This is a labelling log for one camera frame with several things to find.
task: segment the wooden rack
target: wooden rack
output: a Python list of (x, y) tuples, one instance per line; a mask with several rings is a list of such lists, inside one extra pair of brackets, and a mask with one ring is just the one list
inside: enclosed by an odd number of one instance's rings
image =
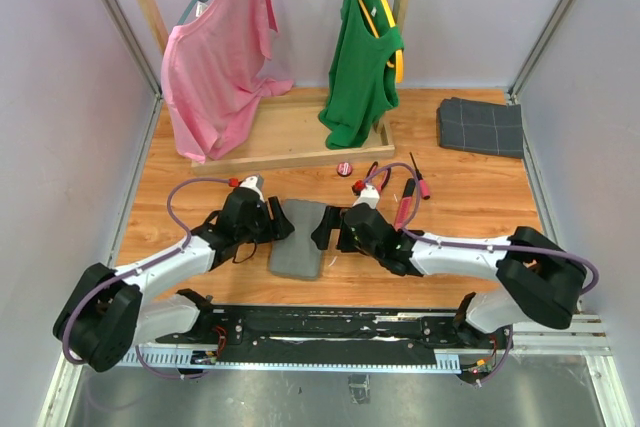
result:
[[(409, 0), (394, 0), (393, 15), (402, 30)], [(155, 0), (138, 0), (140, 9), (151, 28), (154, 38), (164, 52), (169, 33)], [(249, 139), (220, 160), (204, 164), (192, 163), (196, 175), (218, 172), (303, 167), (337, 164), (339, 162), (366, 161), (393, 157), (395, 145), (391, 127), (386, 118), (372, 129), (365, 145), (357, 149), (330, 150), (325, 147), (329, 129), (317, 116), (324, 107), (325, 96), (308, 96), (293, 89), (289, 94), (265, 98)]]

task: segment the white wall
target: white wall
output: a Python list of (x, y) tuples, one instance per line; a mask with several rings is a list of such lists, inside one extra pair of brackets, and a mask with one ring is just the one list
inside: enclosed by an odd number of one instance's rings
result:
[(105, 261), (152, 96), (100, 0), (0, 0), (0, 412), (35, 425), (84, 268)]
[[(189, 0), (158, 0), (169, 28)], [(274, 0), (281, 26), (275, 72), (325, 85), (341, 0)], [(120, 0), (156, 69), (161, 56), (135, 0)], [(404, 86), (508, 87), (557, 0), (411, 0)]]
[(640, 0), (577, 0), (521, 95), (560, 236), (600, 267), (604, 319), (640, 421)]

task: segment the orange hanger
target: orange hanger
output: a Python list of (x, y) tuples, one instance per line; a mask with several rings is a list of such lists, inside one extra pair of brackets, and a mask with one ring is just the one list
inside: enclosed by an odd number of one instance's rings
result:
[[(395, 27), (396, 22), (393, 18), (393, 13), (391, 12), (391, 8), (389, 7), (389, 2), (387, 2), (387, 0), (380, 0), (380, 3), (382, 4), (382, 8), (387, 17), (387, 21), (389, 22), (389, 27)], [(364, 5), (364, 1), (358, 0), (358, 4), (360, 5), (360, 9), (364, 14), (364, 17), (367, 20), (367, 23), (369, 24), (369, 27), (371, 28), (373, 35), (375, 36), (376, 39), (380, 38), (380, 35), (378, 34), (378, 30), (373, 24), (373, 19), (369, 15), (369, 12), (367, 11), (367, 7)], [(387, 66), (390, 68), (394, 68), (394, 67), (396, 68), (396, 83), (399, 84), (404, 79), (404, 55), (403, 55), (402, 49), (396, 50), (395, 57), (396, 57), (395, 59), (396, 64), (394, 65), (390, 61), (387, 61)]]

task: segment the gray floor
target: gray floor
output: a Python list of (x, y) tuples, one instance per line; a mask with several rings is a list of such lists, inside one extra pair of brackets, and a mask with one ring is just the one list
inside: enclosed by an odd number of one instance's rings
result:
[(331, 372), (216, 371), (180, 382), (139, 368), (87, 372), (67, 425), (604, 425), (579, 356), (511, 357), (481, 389), (451, 375), (371, 374), (368, 404), (353, 403), (348, 379), (347, 373)]

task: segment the red round object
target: red round object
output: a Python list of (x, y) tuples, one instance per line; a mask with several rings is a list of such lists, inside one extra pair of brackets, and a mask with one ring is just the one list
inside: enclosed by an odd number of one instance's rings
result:
[(341, 162), (336, 169), (340, 177), (349, 177), (353, 172), (353, 166), (349, 162)]

